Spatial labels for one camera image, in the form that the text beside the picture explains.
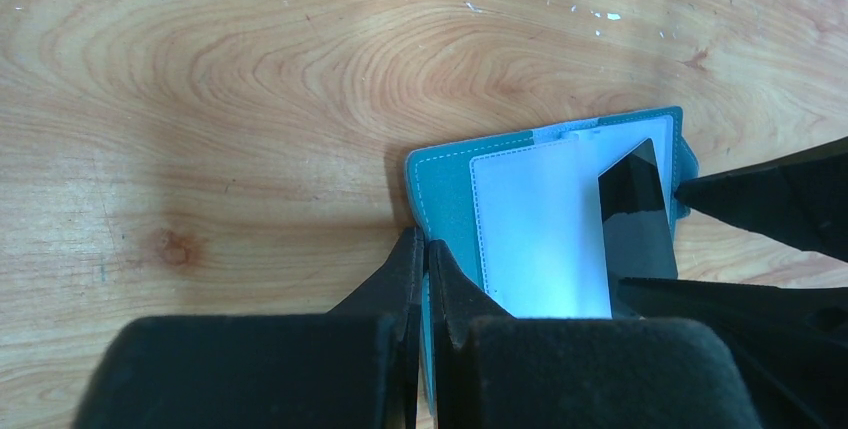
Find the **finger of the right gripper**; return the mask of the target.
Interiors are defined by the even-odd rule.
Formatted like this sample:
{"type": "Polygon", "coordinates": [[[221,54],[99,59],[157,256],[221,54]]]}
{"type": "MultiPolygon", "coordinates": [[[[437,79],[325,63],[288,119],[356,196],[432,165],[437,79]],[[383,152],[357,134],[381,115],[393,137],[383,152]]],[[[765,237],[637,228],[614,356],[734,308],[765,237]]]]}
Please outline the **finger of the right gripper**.
{"type": "Polygon", "coordinates": [[[847,425],[847,290],[624,278],[644,317],[710,327],[730,349],[765,428],[847,425]]]}
{"type": "Polygon", "coordinates": [[[847,260],[847,140],[686,181],[685,206],[801,251],[847,260]]]}

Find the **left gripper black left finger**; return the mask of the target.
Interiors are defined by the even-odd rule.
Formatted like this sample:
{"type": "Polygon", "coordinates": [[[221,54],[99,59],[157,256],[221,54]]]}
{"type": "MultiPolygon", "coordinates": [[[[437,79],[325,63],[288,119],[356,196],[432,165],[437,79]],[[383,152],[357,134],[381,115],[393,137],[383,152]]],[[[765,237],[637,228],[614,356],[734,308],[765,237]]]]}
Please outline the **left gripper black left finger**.
{"type": "Polygon", "coordinates": [[[412,428],[425,238],[320,314],[170,315],[126,325],[76,428],[412,428]]]}

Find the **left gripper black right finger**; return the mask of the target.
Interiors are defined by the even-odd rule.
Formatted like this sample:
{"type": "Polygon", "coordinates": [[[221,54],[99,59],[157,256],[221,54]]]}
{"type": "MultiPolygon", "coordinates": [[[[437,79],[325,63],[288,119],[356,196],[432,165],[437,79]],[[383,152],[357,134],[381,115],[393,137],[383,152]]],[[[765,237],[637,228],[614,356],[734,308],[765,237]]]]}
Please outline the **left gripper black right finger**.
{"type": "Polygon", "coordinates": [[[686,319],[520,319],[427,255],[440,428],[756,428],[728,348],[686,319]]]}

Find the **blue leather card holder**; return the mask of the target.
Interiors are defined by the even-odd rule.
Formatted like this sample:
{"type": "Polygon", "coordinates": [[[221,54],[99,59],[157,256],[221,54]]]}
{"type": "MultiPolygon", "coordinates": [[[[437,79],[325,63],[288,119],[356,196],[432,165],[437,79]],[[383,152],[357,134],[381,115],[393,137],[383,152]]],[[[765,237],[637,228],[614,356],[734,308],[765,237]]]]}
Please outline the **blue leather card holder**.
{"type": "Polygon", "coordinates": [[[669,226],[673,193],[698,174],[678,106],[567,121],[412,151],[408,200],[427,241],[519,318],[609,319],[599,178],[643,143],[669,226]]]}

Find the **silver card with black stripe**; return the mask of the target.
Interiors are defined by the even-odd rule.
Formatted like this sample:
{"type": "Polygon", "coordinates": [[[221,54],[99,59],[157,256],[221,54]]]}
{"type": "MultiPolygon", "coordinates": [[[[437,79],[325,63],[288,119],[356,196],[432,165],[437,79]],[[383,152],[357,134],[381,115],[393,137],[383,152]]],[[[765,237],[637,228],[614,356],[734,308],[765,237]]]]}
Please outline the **silver card with black stripe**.
{"type": "Polygon", "coordinates": [[[621,279],[678,277],[653,141],[641,142],[598,182],[612,317],[635,318],[617,296],[621,279]]]}

